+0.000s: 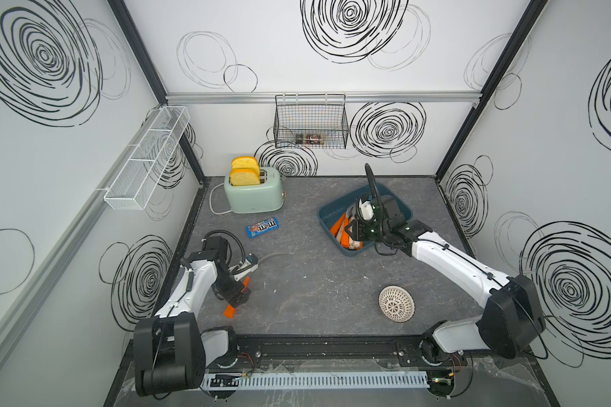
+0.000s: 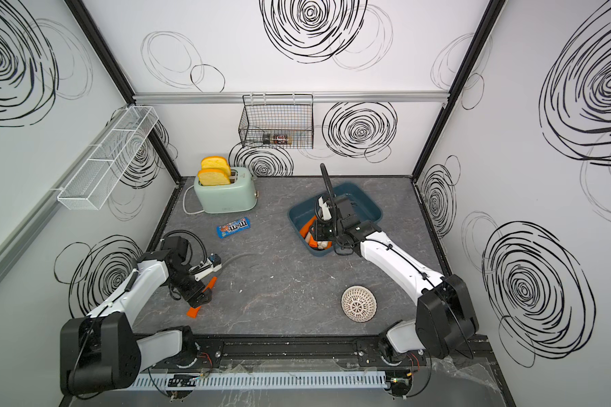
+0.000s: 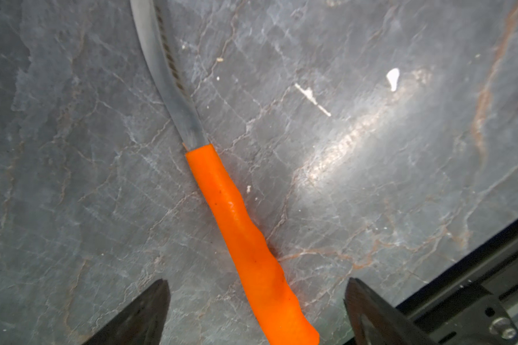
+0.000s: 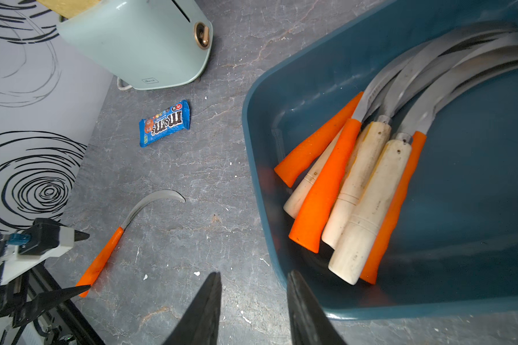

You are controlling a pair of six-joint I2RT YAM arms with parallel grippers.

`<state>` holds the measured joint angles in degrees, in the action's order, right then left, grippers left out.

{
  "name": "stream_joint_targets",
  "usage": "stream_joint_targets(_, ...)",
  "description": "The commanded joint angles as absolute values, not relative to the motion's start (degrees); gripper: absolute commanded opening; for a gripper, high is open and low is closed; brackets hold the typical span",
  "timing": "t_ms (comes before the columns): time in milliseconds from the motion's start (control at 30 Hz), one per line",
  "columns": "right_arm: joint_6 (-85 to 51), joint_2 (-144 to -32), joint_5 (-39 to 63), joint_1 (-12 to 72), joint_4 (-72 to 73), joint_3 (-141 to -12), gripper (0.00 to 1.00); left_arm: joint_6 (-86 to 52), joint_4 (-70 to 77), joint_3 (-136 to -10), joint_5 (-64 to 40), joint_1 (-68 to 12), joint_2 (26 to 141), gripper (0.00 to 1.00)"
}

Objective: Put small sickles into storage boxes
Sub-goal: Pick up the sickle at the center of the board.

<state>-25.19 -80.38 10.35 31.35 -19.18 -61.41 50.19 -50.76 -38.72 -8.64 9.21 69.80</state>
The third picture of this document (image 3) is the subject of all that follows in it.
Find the orange sickle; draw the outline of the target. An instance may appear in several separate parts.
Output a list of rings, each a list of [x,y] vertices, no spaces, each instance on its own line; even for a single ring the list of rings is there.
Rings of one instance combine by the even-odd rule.
[[[207,138],[176,67],[165,1],[131,1],[141,50],[158,93],[186,149],[186,160],[220,229],[247,301],[270,344],[318,344],[282,267],[251,220],[237,187]]]

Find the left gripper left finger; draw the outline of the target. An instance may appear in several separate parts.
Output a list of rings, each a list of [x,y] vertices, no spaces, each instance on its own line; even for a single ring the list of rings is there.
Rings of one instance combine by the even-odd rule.
[[[170,301],[168,281],[156,280],[84,345],[159,345]]]

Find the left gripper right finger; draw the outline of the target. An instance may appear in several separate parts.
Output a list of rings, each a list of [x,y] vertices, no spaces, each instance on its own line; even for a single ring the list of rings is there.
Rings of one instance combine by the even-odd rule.
[[[348,280],[344,304],[356,344],[435,343],[362,280]]]

